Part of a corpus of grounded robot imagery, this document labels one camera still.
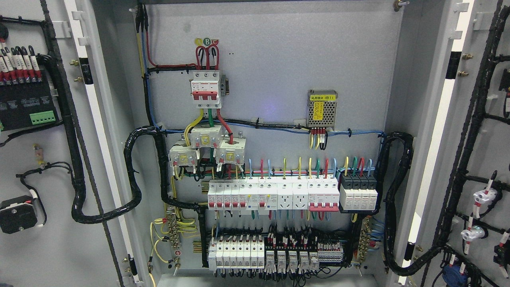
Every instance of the light blue wire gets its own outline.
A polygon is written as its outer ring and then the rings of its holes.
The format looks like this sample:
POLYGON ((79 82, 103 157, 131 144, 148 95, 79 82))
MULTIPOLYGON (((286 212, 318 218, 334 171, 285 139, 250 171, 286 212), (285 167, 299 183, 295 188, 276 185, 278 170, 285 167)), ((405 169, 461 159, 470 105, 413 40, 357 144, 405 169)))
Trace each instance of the light blue wire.
POLYGON ((370 177, 370 172, 372 171, 372 159, 368 159, 368 172, 367 176, 370 177))
POLYGON ((248 162, 250 163, 250 179, 252 179, 253 170, 251 169, 251 158, 248 159, 248 162))
POLYGON ((333 161, 335 162, 335 177, 337 177, 337 172, 338 172, 338 167, 337 167, 337 159, 336 158, 333 158, 333 161))

